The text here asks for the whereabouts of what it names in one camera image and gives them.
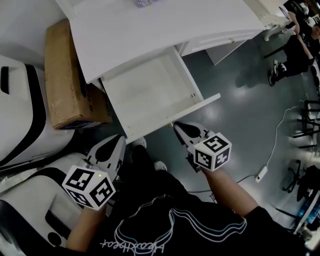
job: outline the black cable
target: black cable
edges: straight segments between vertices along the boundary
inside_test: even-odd
[[[246,177],[244,177],[243,179],[240,179],[237,183],[242,182],[243,180],[245,180],[246,178],[252,177],[252,176],[257,176],[256,174],[252,174],[252,175],[248,175]],[[202,191],[187,191],[188,193],[204,193],[204,192],[211,192],[211,189],[208,190],[202,190]]]

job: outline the brown box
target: brown box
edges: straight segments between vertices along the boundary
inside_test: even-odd
[[[82,129],[112,123],[106,95],[83,78],[67,19],[46,31],[44,68],[54,128]]]

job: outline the closed drawer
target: closed drawer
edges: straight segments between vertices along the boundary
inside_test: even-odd
[[[127,144],[220,98],[203,98],[173,46],[101,80]]]
[[[249,40],[255,37],[258,33],[260,33],[260,30],[223,32],[198,37],[183,44],[176,45],[176,47],[180,56],[185,56],[212,47]]]

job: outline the wall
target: wall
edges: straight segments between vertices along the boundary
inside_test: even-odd
[[[43,69],[47,27],[65,17],[55,0],[0,0],[0,55]]]

